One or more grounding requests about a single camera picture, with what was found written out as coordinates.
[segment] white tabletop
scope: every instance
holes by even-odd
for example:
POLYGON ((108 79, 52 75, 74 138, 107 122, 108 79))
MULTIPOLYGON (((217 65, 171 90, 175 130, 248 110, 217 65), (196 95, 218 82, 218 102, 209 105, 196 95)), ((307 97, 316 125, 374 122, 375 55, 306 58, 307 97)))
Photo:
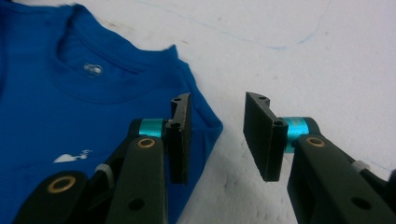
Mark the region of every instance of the white tabletop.
MULTIPOLYGON (((31 5, 74 1, 24 0, 31 5)), ((179 223, 296 223, 292 155, 265 183, 243 130, 245 92, 322 133, 388 179, 396 169, 396 2, 79 0, 141 49, 177 45, 224 124, 179 223)))

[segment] blue fabric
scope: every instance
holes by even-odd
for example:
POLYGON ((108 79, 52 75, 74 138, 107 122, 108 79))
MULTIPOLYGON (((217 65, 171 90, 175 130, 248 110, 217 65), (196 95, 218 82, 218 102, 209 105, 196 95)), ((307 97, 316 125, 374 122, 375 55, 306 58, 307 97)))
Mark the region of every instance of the blue fabric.
POLYGON ((133 119, 171 118, 170 100, 185 92, 191 92, 190 182, 167 180, 171 223, 222 131, 176 47, 137 49, 80 5, 0 1, 0 222, 11 222, 47 176, 64 170, 91 176, 133 119))

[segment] teal tape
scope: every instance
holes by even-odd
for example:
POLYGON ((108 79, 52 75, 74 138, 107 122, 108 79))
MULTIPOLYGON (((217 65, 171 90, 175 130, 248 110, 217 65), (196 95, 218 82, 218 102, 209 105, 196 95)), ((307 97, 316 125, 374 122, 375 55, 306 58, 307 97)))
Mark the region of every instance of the teal tape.
POLYGON ((286 146, 286 153, 293 153, 294 147, 291 145, 301 134, 308 134, 308 125, 303 118, 282 118, 289 124, 288 129, 288 144, 286 146))
POLYGON ((163 119, 142 119, 139 134, 161 138, 163 135, 163 119))

